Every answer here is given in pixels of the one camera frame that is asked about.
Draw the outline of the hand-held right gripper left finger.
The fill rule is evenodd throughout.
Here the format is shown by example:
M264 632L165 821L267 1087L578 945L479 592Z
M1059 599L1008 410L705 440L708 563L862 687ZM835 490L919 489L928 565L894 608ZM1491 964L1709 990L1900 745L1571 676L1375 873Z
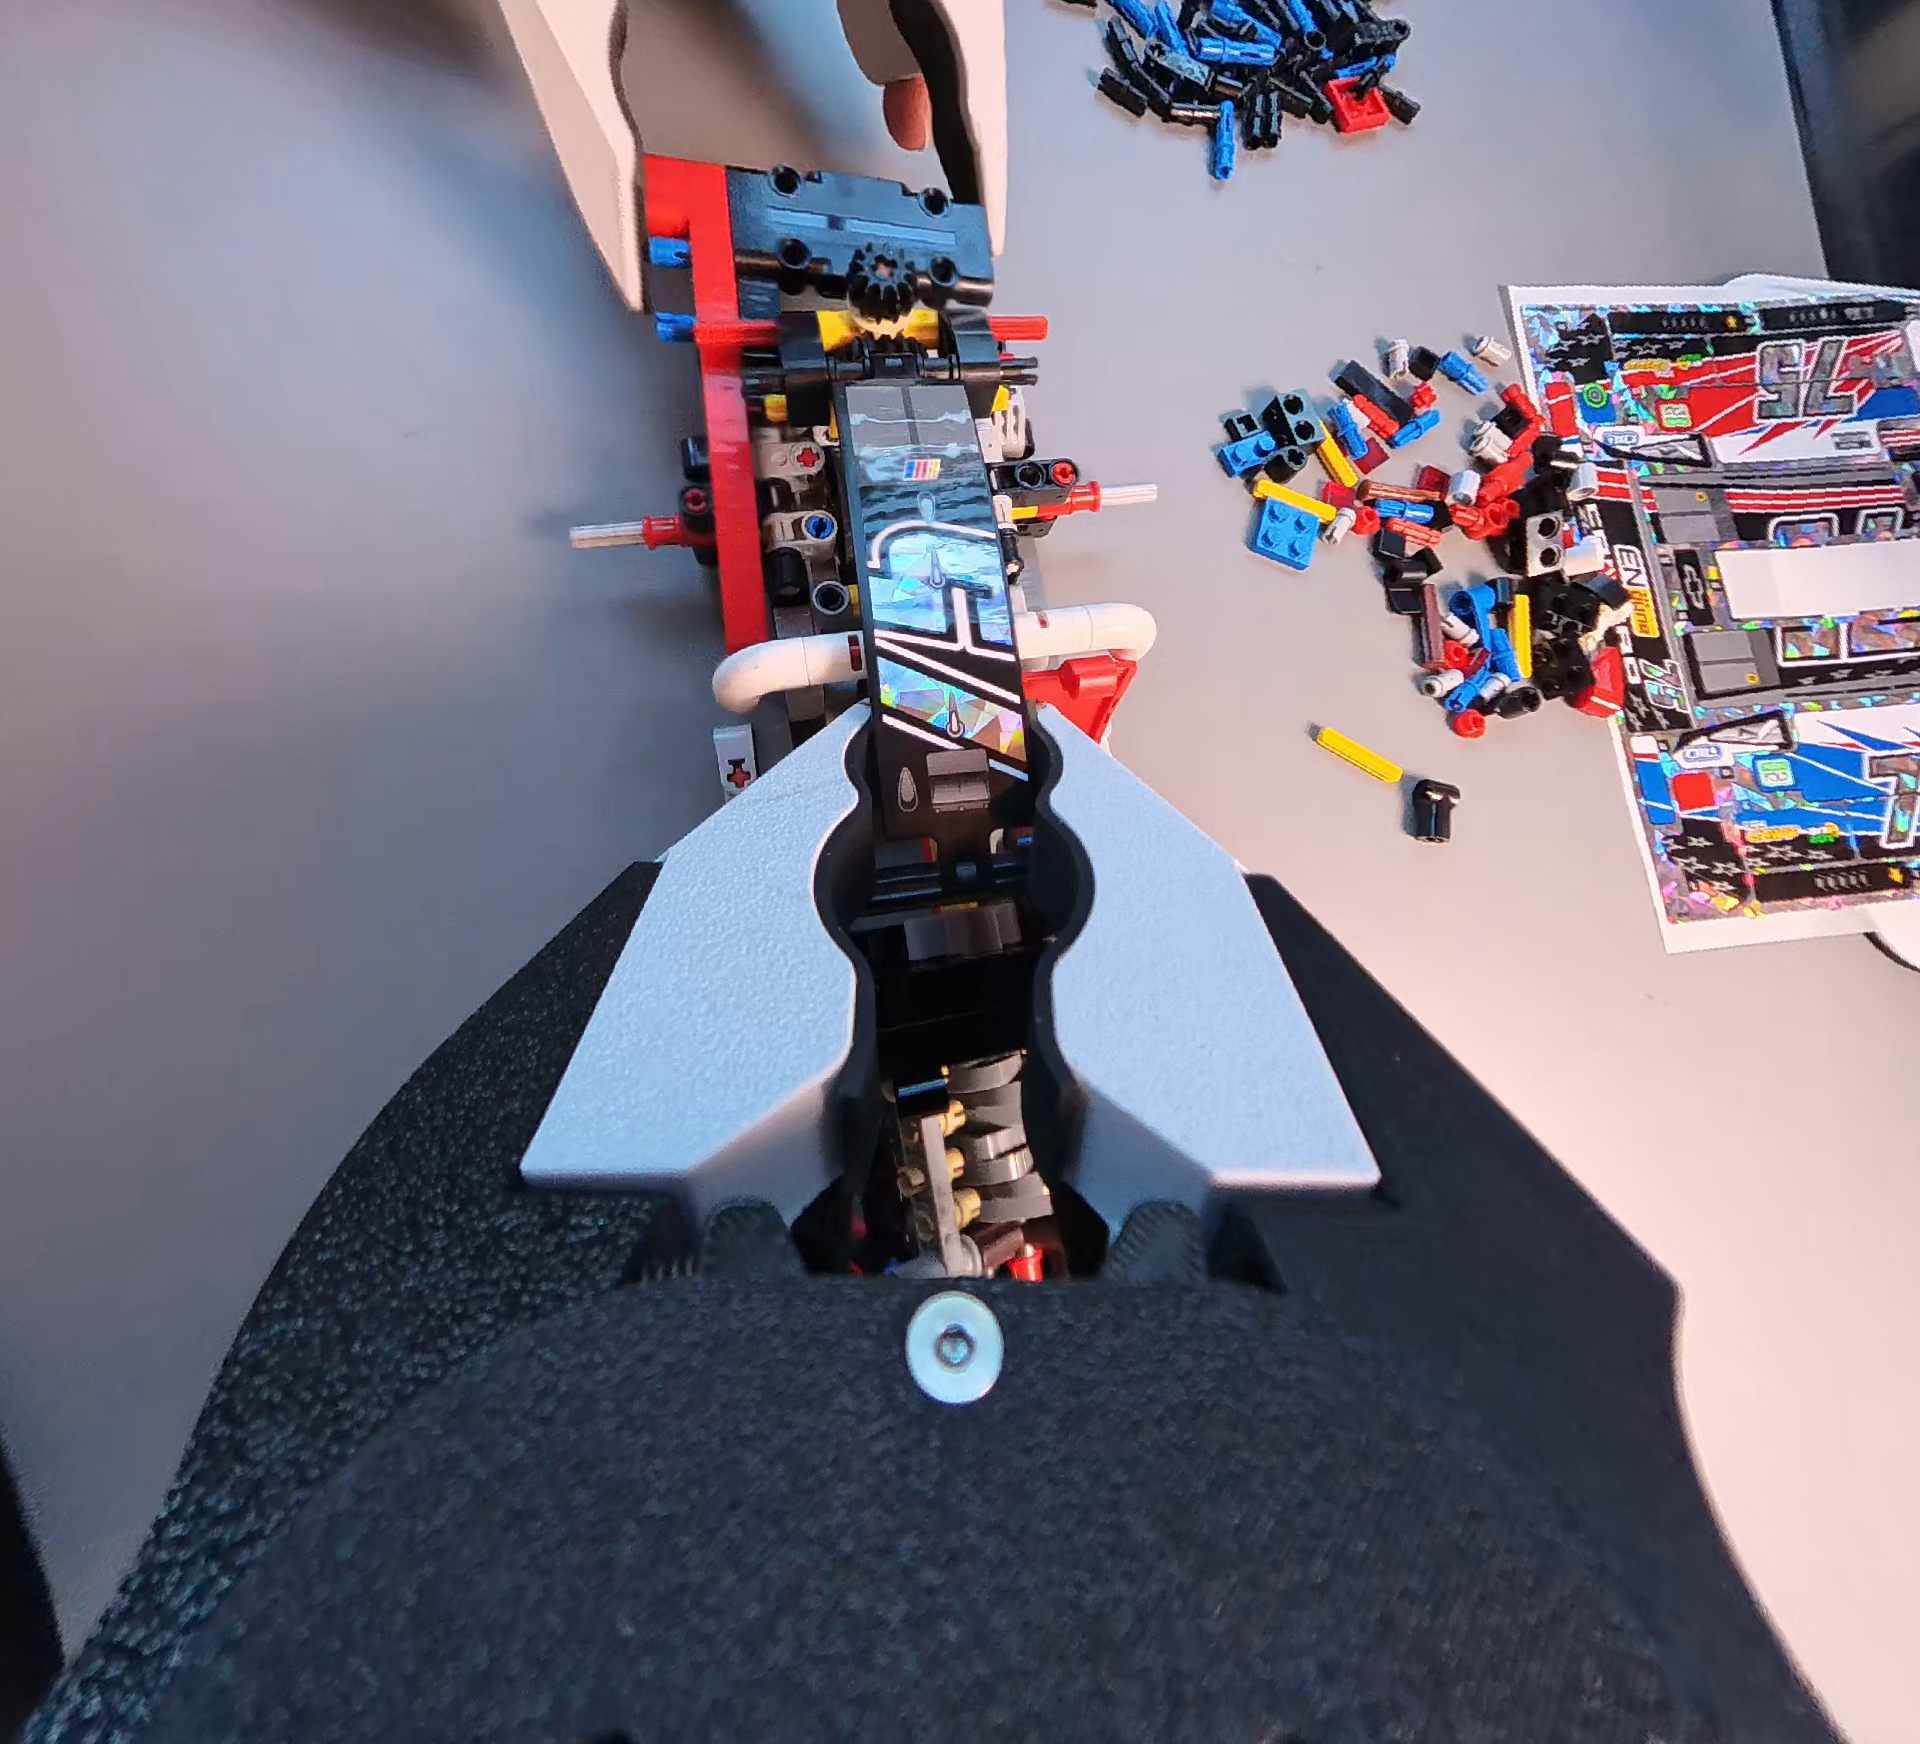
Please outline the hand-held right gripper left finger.
M851 707L661 859L520 1157L535 1188L666 1190L705 1218L795 1218L831 1179L827 1092L851 1053L856 972L814 879L854 817Z

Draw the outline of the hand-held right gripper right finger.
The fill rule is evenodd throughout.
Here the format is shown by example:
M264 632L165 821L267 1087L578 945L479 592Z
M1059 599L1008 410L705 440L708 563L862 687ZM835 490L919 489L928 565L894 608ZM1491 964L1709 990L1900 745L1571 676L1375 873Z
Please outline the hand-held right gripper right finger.
M1111 1231L1140 1204L1368 1193L1376 1155L1236 860L1056 710L1039 726L1090 874L1049 990L1083 1099L1070 1188Z

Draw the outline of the red black lego beam assembly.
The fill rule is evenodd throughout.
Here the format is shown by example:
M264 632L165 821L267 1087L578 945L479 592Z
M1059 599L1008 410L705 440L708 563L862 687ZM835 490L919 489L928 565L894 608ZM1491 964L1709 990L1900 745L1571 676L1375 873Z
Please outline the red black lego beam assembly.
M977 431L1021 367L988 324L988 218L943 187L645 156L645 277L685 274L692 307L652 299L661 341L699 360L705 437L675 516L639 526L719 580L727 710L863 676L865 534L886 596L955 667L1016 663Z

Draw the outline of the lego race car model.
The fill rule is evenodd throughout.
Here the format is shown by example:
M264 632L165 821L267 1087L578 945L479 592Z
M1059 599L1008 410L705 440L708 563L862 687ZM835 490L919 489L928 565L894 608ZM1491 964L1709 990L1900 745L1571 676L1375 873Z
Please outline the lego race car model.
M1070 907L1036 831L1052 751L1027 681L1113 710L1150 628L1022 611L1021 532L1096 508L1036 464L983 310L863 299L748 337L754 489L779 637L732 653L722 753L792 704L794 748L660 862L519 1161L690 1225L779 1213L820 1277L1092 1277L1036 992Z

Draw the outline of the pile of mixed lego pieces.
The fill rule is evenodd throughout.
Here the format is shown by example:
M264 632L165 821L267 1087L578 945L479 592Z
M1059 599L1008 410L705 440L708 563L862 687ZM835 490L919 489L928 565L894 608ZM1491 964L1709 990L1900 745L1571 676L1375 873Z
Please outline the pile of mixed lego pieces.
M1253 500L1248 546L1306 572L1362 543L1453 733L1558 701L1627 707L1631 599L1601 532L1595 459L1556 437L1502 341L1405 341L1345 363L1320 402L1221 419L1215 461Z

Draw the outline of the holographic sticker sheet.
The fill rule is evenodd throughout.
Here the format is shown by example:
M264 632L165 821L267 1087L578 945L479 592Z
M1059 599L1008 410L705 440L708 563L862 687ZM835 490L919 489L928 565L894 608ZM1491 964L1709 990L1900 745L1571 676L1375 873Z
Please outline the holographic sticker sheet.
M1502 292L1631 622L1623 788L1669 950L1918 940L1917 292Z

